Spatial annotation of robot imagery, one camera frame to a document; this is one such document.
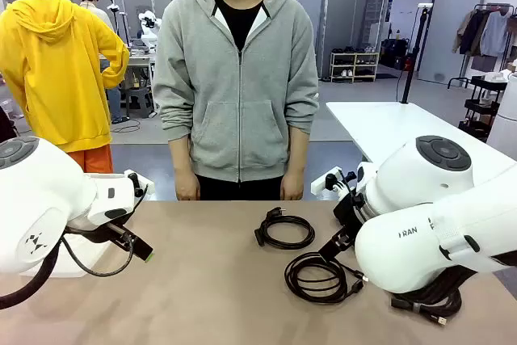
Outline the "person's left hand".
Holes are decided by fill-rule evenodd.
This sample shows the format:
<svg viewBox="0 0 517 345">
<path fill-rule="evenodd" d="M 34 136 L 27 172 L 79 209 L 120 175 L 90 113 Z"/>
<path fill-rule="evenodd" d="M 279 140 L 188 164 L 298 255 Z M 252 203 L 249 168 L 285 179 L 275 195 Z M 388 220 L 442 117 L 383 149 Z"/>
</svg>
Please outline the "person's left hand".
<svg viewBox="0 0 517 345">
<path fill-rule="evenodd" d="M 280 185 L 281 200 L 301 200 L 304 193 L 304 175 L 300 172 L 288 172 Z"/>
</svg>

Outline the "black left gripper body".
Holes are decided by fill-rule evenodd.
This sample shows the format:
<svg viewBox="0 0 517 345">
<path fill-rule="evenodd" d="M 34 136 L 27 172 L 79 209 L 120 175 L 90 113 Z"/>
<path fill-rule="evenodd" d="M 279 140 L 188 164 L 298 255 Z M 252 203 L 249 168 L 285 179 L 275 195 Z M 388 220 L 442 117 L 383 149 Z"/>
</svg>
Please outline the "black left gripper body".
<svg viewBox="0 0 517 345">
<path fill-rule="evenodd" d="M 98 225 L 93 230 L 79 229 L 76 225 L 68 224 L 67 233 L 83 236 L 90 242 L 108 242 L 116 237 L 115 232 L 111 229 L 111 222 Z"/>
</svg>

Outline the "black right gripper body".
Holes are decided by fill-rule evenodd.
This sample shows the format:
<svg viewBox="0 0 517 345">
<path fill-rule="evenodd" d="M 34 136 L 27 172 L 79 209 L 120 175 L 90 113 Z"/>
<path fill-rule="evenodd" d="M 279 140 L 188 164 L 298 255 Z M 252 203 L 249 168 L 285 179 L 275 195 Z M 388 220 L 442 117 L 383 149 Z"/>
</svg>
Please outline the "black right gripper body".
<svg viewBox="0 0 517 345">
<path fill-rule="evenodd" d="M 362 194 L 346 194 L 334 208 L 334 216 L 339 224 L 345 229 L 347 236 L 356 236 L 365 222 L 361 213 L 364 206 Z"/>
</svg>

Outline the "person's right hand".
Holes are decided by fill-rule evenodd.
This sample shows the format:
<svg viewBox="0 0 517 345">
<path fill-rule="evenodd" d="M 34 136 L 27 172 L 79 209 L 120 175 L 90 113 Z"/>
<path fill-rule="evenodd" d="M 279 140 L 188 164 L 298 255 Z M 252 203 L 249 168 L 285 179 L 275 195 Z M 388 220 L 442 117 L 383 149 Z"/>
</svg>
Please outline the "person's right hand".
<svg viewBox="0 0 517 345">
<path fill-rule="evenodd" d="M 200 183 L 197 176 L 191 170 L 176 170 L 174 174 L 177 200 L 200 200 Z"/>
</svg>

